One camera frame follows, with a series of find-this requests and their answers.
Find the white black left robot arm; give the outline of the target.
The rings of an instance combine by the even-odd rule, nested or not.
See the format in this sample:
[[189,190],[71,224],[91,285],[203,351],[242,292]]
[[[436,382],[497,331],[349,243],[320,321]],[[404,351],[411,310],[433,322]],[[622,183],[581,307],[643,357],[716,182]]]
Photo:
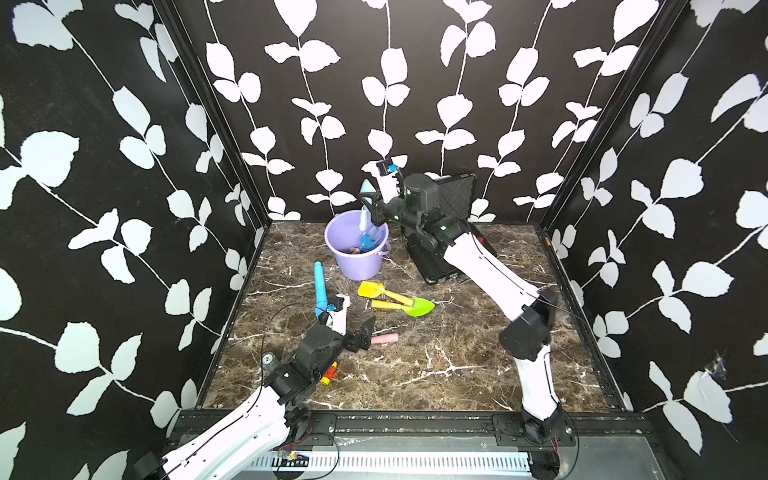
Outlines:
[[257,392],[186,444],[163,456],[144,455],[134,477],[231,479],[255,458],[303,440],[313,433],[306,401],[343,352],[370,348],[374,330],[374,317],[345,334],[315,323]]

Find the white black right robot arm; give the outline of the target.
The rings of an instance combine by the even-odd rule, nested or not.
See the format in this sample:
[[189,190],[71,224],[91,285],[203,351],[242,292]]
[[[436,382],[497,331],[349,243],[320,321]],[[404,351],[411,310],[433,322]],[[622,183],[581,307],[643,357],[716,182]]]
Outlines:
[[427,251],[471,279],[509,320],[500,345],[515,361],[522,387],[522,431],[534,445],[554,439],[563,410],[551,368],[553,291],[538,289],[498,260],[471,230],[467,220],[446,214],[439,185],[425,174],[412,174],[400,185],[394,173],[363,182],[358,198],[379,226],[395,222],[416,236]]

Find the light blue toy shovel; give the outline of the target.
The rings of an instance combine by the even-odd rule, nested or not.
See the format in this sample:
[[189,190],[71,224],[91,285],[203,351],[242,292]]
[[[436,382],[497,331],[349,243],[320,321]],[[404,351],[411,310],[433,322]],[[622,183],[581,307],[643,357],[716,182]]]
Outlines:
[[358,222],[358,228],[362,234],[361,243],[374,244],[378,234],[378,227],[372,223],[371,218],[372,212],[375,210],[379,200],[379,192],[369,180],[363,181],[359,192],[359,199],[362,202]]

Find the purple toy scoop pink handle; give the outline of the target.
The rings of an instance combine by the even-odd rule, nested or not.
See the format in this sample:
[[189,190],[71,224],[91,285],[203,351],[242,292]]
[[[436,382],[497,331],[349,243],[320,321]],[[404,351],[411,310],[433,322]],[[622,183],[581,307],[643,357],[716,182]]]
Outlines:
[[398,333],[389,333],[389,334],[374,336],[371,340],[371,343],[373,345],[385,345],[385,344],[393,344],[398,341],[399,341]]

